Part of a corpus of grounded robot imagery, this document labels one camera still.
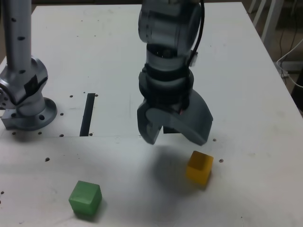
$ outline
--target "black cable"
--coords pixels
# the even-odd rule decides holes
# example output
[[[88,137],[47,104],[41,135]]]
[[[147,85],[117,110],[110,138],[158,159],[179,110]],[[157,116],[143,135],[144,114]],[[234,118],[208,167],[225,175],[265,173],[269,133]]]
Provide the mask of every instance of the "black cable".
[[[297,5],[295,5],[294,7],[294,23],[295,23],[295,32],[294,32],[294,38],[293,38],[293,41],[292,41],[292,44],[290,46],[290,49],[289,51],[292,50],[293,48],[293,44],[294,44],[294,39],[295,39],[295,36],[297,35],[297,32],[298,32],[298,21],[297,21],[297,14],[296,14],[296,10],[297,10]]]
[[[284,28],[283,31],[282,31],[282,34],[281,34],[281,37],[280,37],[280,42],[279,42],[279,44],[280,44],[280,58],[282,58],[282,45],[281,45],[281,41],[282,41],[282,37],[283,37],[284,31],[285,31],[285,28]],[[284,75],[284,73],[283,73],[282,61],[280,61],[280,67],[281,67],[281,69],[282,69],[282,70],[281,70],[281,78],[284,79],[285,85],[286,85],[286,84],[287,84],[287,81],[286,81],[285,75]]]
[[[202,33],[203,33],[203,26],[204,26],[204,17],[205,17],[205,9],[204,9],[204,1],[201,0],[201,20],[200,20],[200,29],[199,29],[199,34],[198,34],[198,39],[197,39],[197,42],[195,44],[195,47],[187,61],[187,66],[189,67],[190,66],[190,63],[191,61],[193,60],[196,52],[197,52],[197,49],[199,47],[199,44],[200,44],[200,41],[201,41],[201,38],[202,38]]]

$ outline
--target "table leg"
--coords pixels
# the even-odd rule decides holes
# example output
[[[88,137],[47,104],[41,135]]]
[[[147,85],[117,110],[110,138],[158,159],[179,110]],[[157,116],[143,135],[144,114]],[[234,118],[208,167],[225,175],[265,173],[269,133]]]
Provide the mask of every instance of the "table leg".
[[[261,40],[267,49],[269,50],[271,37],[276,30],[276,25],[278,23],[280,13],[283,7],[284,0],[272,0],[264,26],[263,34]]]
[[[257,9],[257,0],[252,0],[248,13],[252,13]]]
[[[255,15],[255,18],[254,18],[254,22],[253,22],[254,27],[256,27],[256,25],[257,25],[257,23],[258,23],[258,21],[259,21],[259,18],[260,18],[260,16],[261,16],[261,13],[262,13],[262,11],[263,11],[263,8],[264,8],[264,6],[265,6],[265,3],[266,3],[266,0],[262,0],[262,1],[261,1],[261,4],[260,4],[259,9],[258,9],[258,11],[257,11],[257,14]]]

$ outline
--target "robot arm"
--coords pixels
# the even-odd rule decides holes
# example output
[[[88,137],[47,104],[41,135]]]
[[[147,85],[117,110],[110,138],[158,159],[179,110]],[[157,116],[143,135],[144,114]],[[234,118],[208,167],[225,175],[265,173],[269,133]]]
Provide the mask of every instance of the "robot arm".
[[[204,24],[198,0],[144,0],[139,36],[146,45],[146,64],[139,75],[144,101],[137,111],[138,128],[154,144],[162,126],[176,129],[190,141],[207,141],[212,115],[192,87],[189,69]],[[0,74],[0,106],[7,129],[37,130],[57,114],[55,103],[42,96],[48,75],[31,56],[31,0],[2,0],[7,65]],[[194,50],[191,47],[200,32]]]
[[[191,47],[198,40],[194,50]],[[146,64],[139,75],[144,101],[137,111],[138,128],[154,144],[162,126],[203,145],[213,117],[194,91],[189,66],[196,54],[204,24],[204,5],[189,0],[145,0],[139,17],[139,36],[146,45]]]
[[[55,118],[55,103],[43,98],[48,75],[31,56],[31,0],[2,0],[7,65],[0,74],[0,106],[7,129],[37,130]]]

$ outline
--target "white table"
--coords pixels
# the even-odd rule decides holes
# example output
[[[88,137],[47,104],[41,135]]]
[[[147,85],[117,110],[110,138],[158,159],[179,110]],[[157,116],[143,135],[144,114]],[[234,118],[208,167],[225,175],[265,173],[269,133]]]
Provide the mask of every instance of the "white table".
[[[145,62],[139,11],[139,5],[34,11],[32,54],[48,69],[43,94],[57,103],[58,116],[41,135],[13,136],[1,124],[0,225],[301,226],[303,120],[242,4],[205,4],[192,69],[194,89],[214,117],[202,147],[179,134],[161,133],[154,146],[139,136],[138,75]],[[79,137],[88,92],[99,95],[93,136]],[[193,150],[214,157],[204,191],[184,177]],[[104,200],[93,220],[77,218],[69,205],[78,180],[101,187]]]

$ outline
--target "yellow cube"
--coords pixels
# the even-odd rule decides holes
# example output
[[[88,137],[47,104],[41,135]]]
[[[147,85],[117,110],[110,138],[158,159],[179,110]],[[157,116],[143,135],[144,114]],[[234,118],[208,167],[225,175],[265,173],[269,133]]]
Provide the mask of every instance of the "yellow cube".
[[[194,151],[186,168],[186,177],[195,183],[206,186],[210,172],[212,170],[214,158]]]

